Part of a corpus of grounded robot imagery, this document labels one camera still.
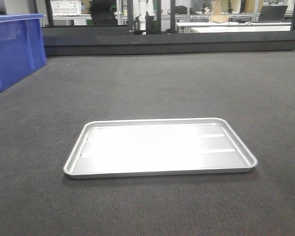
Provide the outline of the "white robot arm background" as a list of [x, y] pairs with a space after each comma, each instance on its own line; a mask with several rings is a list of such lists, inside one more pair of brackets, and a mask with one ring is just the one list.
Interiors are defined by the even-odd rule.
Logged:
[[151, 24], [154, 19], [152, 0], [134, 0], [133, 16], [139, 24], [139, 33], [147, 35], [151, 31]]

